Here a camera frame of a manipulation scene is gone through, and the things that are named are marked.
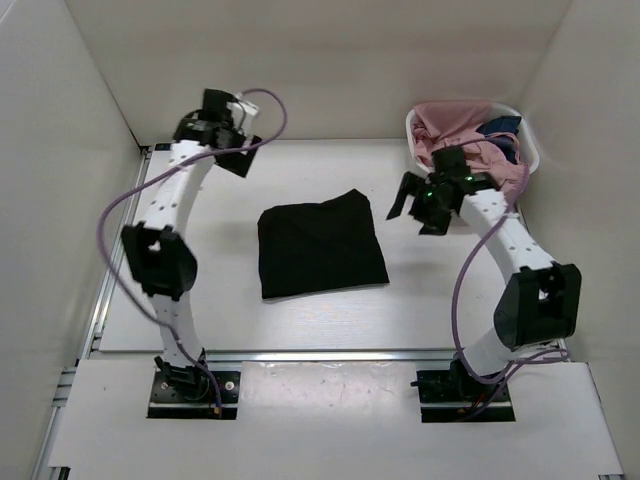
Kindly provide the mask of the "black trousers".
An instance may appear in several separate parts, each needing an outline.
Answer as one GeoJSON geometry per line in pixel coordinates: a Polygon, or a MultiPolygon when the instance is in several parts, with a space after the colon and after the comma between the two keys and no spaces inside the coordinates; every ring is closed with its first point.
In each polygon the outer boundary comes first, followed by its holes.
{"type": "Polygon", "coordinates": [[[265,300],[389,283],[369,199],[356,189],[321,203],[272,207],[257,233],[265,300]]]}

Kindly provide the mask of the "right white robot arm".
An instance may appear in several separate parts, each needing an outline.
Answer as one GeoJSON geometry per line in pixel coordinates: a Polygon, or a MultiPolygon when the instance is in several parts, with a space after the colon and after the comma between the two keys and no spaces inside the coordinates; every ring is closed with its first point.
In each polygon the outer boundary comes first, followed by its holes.
{"type": "Polygon", "coordinates": [[[451,300],[455,354],[449,387],[470,400],[484,387],[504,383],[519,365],[557,359],[549,347],[574,335],[582,275],[574,264],[561,264],[547,253],[521,223],[514,207],[486,172],[472,172],[459,147],[434,152],[426,176],[406,172],[388,218],[404,209],[421,223],[421,234],[443,236],[458,216],[478,235],[471,253],[486,249],[498,266],[505,289],[492,325],[475,343],[459,336],[458,303],[464,278],[457,277],[451,300]]]}

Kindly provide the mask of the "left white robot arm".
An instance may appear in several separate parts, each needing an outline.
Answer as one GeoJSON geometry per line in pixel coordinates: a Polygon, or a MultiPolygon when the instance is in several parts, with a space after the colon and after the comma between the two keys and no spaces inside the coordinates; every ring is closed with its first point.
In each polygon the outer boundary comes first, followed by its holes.
{"type": "Polygon", "coordinates": [[[165,383],[188,402],[216,398],[219,389],[205,372],[204,348],[197,337],[190,291],[197,260],[187,246],[186,224],[201,184],[214,165],[247,175],[259,143],[248,129],[257,106],[239,94],[208,89],[201,107],[185,115],[170,145],[168,175],[147,211],[121,232],[132,279],[154,310],[164,353],[156,365],[165,383]]]}

